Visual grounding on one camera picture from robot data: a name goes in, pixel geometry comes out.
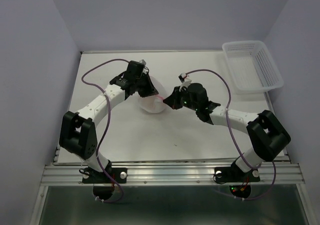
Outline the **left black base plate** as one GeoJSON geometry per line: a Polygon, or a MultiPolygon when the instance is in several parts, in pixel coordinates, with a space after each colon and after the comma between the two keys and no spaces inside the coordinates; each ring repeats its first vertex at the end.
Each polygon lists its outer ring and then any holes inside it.
{"type": "MultiPolygon", "coordinates": [[[[112,181],[104,172],[98,172],[90,167],[80,168],[83,184],[111,184],[112,181]]],[[[128,169],[126,167],[113,167],[109,174],[117,183],[125,184],[127,182],[128,169]]]]}

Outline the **white plastic basket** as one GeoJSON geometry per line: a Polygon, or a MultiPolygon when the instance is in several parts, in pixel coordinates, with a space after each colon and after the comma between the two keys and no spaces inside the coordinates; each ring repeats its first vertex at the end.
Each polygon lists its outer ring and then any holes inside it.
{"type": "Polygon", "coordinates": [[[264,42],[226,42],[222,50],[237,94],[266,93],[283,87],[284,80],[264,42]]]}

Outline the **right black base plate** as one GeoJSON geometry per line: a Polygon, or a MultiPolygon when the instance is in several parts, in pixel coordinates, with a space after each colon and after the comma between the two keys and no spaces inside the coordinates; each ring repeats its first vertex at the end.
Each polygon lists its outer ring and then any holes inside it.
{"type": "Polygon", "coordinates": [[[239,168],[231,166],[220,166],[214,168],[213,180],[218,184],[242,183],[242,182],[260,182],[260,176],[257,170],[243,172],[239,168]]]}

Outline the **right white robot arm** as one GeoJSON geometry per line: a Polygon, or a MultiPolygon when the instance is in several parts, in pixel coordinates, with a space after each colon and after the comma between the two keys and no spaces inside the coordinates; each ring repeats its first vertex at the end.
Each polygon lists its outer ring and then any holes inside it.
{"type": "Polygon", "coordinates": [[[250,113],[229,109],[210,101],[206,89],[199,83],[176,86],[163,102],[173,110],[185,107],[195,111],[204,123],[224,126],[229,132],[238,131],[247,135],[250,148],[230,166],[231,177],[235,180],[242,180],[263,162],[272,162],[291,142],[291,136],[270,110],[250,113]]]}

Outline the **aluminium frame rail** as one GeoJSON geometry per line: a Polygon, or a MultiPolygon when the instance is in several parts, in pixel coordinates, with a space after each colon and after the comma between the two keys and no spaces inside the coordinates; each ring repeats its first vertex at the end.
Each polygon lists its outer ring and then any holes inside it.
{"type": "MultiPolygon", "coordinates": [[[[263,163],[254,169],[259,173],[259,182],[216,183],[213,180],[214,169],[216,167],[231,167],[231,161],[231,157],[220,157],[196,160],[119,161],[114,165],[116,168],[127,168],[127,179],[123,186],[130,188],[153,186],[164,188],[231,186],[234,188],[239,185],[246,189],[253,184],[268,187],[266,191],[254,197],[241,198],[231,195],[232,199],[241,202],[265,199],[274,185],[295,185],[296,195],[300,199],[301,209],[304,212],[304,221],[309,225],[319,224],[311,205],[301,167],[297,163],[292,163],[288,154],[276,158],[273,162],[263,163]]],[[[81,174],[77,171],[82,168],[82,163],[52,163],[44,168],[30,224],[39,225],[44,221],[50,187],[86,185],[82,183],[81,174]]]]}

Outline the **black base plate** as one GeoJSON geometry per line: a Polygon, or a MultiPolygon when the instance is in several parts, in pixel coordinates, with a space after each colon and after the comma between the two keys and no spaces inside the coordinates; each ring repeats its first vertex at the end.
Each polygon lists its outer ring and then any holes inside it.
{"type": "MultiPolygon", "coordinates": [[[[83,184],[111,184],[112,181],[104,172],[98,172],[90,167],[80,168],[83,184]]],[[[125,184],[127,182],[128,169],[126,167],[113,167],[109,174],[117,183],[125,184]]]]}
{"type": "Polygon", "coordinates": [[[239,168],[231,166],[220,166],[214,168],[213,180],[218,184],[242,183],[242,182],[260,182],[260,176],[257,170],[243,172],[239,168]]]}

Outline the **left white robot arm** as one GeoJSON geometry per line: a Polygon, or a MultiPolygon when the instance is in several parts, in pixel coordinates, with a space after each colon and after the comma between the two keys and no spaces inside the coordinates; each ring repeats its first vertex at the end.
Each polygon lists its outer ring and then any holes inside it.
{"type": "Polygon", "coordinates": [[[97,138],[97,126],[104,118],[111,118],[112,109],[138,93],[142,98],[158,95],[151,81],[149,69],[144,60],[128,61],[125,71],[115,76],[106,86],[81,81],[100,90],[100,94],[88,105],[76,112],[63,115],[59,135],[59,146],[82,159],[100,182],[111,178],[110,161],[99,151],[102,139],[97,138]]]}

